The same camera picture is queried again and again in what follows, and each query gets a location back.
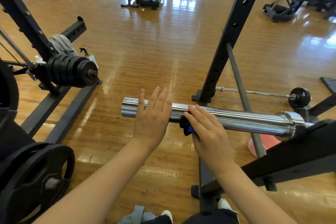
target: forearm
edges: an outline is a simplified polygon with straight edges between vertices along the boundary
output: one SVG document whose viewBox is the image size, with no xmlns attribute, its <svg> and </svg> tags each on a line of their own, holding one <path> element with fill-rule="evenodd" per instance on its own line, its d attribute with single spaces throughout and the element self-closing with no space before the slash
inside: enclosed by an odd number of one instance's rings
<svg viewBox="0 0 336 224">
<path fill-rule="evenodd" d="M 102 223 L 120 192 L 150 155 L 133 138 L 113 159 L 46 211 L 34 224 Z"/>
<path fill-rule="evenodd" d="M 296 224 L 238 165 L 234 164 L 216 178 L 250 224 Z"/>
</svg>

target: weight plate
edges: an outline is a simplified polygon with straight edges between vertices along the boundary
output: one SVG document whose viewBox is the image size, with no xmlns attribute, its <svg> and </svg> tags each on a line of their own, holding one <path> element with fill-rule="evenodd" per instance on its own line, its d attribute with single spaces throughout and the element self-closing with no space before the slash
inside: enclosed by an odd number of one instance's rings
<svg viewBox="0 0 336 224">
<path fill-rule="evenodd" d="M 63 85 L 69 85 L 69 80 L 67 77 L 67 67 L 69 65 L 69 61 L 73 58 L 72 55 L 68 55 L 67 57 L 64 58 L 62 61 L 61 66 L 58 69 L 58 76 L 60 80 L 62 81 Z"/>
<path fill-rule="evenodd" d="M 48 77 L 50 79 L 50 81 L 52 81 L 53 83 L 55 83 L 56 78 L 54 76 L 54 71 L 53 71 L 53 65 L 54 65 L 54 61 L 61 56 L 62 54 L 56 53 L 54 54 L 49 60 L 48 63 L 46 65 L 47 68 L 47 73 L 48 73 Z"/>
<path fill-rule="evenodd" d="M 5 158 L 0 163 L 0 191 L 5 188 L 13 174 L 27 159 L 48 145 L 50 144 L 43 142 L 32 143 L 21 147 Z"/>
<path fill-rule="evenodd" d="M 85 86 L 91 86 L 97 82 L 98 69 L 93 61 L 82 61 L 77 66 L 77 77 Z"/>
<path fill-rule="evenodd" d="M 67 162 L 64 177 L 63 165 Z M 37 151 L 12 176 L 0 194 L 0 223 L 17 223 L 40 206 L 29 222 L 56 203 L 69 187 L 75 166 L 73 150 L 53 144 Z M 55 188 L 46 188 L 50 179 L 59 180 Z"/>
<path fill-rule="evenodd" d="M 62 67 L 64 66 L 63 60 L 67 57 L 68 55 L 61 55 L 57 59 L 55 59 L 54 64 L 52 66 L 52 70 L 54 72 L 54 77 L 56 79 L 55 83 L 57 85 L 61 86 L 66 86 L 68 85 L 67 82 L 63 82 L 60 78 L 60 70 L 62 70 Z"/>
<path fill-rule="evenodd" d="M 77 76 L 77 66 L 81 61 L 88 60 L 86 57 L 75 56 L 75 58 L 69 61 L 68 67 L 66 69 L 67 77 L 71 82 L 71 86 L 77 87 L 77 80 L 75 80 Z"/>
<path fill-rule="evenodd" d="M 311 100 L 310 93 L 305 88 L 295 88 L 291 91 L 291 94 L 295 94 L 296 98 L 294 100 L 288 99 L 289 105 L 295 109 L 295 108 L 303 108 L 307 106 Z"/>
<path fill-rule="evenodd" d="M 16 111 L 18 109 L 19 105 L 19 88 L 18 84 L 16 83 L 15 77 L 13 75 L 13 72 L 8 67 L 7 64 L 5 64 L 0 59 L 0 88 L 1 88 L 1 94 L 0 94 L 0 124 L 5 127 L 5 124 L 2 123 L 2 120 L 7 119 L 14 120 L 15 115 L 14 114 L 11 119 L 9 119 L 8 111 L 14 110 Z"/>
</svg>

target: person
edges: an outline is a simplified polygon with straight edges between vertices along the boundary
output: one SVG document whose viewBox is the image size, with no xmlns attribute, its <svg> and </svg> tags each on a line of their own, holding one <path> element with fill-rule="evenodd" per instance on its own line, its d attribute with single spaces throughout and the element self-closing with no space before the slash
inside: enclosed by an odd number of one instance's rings
<svg viewBox="0 0 336 224">
<path fill-rule="evenodd" d="M 153 91 L 145 109 L 145 91 L 141 89 L 132 139 L 113 159 L 49 208 L 34 224 L 98 224 L 104 221 L 120 192 L 166 133 L 173 96 L 168 94 L 167 88 L 159 91 L 159 87 Z M 247 221 L 250 224 L 295 224 L 235 164 L 228 135 L 216 116 L 198 105 L 190 105 L 189 111 L 184 115 L 198 135 L 192 135 L 197 154 Z M 149 220 L 149 223 L 170 224 L 168 215 Z M 234 223 L 232 216 L 236 216 L 233 211 L 219 209 L 212 215 L 194 215 L 185 223 Z"/>
</svg>

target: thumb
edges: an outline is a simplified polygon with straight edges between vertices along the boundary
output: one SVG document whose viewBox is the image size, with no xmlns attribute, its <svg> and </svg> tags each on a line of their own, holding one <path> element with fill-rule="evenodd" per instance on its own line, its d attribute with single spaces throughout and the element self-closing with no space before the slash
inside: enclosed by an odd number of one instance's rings
<svg viewBox="0 0 336 224">
<path fill-rule="evenodd" d="M 199 153 L 201 151 L 201 148 L 202 148 L 200 138 L 197 135 L 192 134 L 192 140 L 194 141 L 194 146 L 195 146 L 196 152 Z"/>
</svg>

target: white shoe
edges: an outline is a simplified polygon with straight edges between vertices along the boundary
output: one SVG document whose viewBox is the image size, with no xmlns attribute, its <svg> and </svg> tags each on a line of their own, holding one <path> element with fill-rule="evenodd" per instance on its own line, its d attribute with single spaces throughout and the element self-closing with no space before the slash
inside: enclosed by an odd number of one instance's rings
<svg viewBox="0 0 336 224">
<path fill-rule="evenodd" d="M 171 212 L 168 211 L 168 210 L 164 210 L 161 215 L 168 215 L 168 217 L 170 218 L 171 220 L 171 224 L 173 224 L 173 216 L 171 215 Z"/>
<path fill-rule="evenodd" d="M 219 201 L 218 201 L 218 204 L 217 204 L 217 208 L 218 209 L 228 209 L 228 210 L 232 210 L 231 206 L 229 205 L 228 201 L 226 201 L 225 199 L 221 198 Z"/>
</svg>

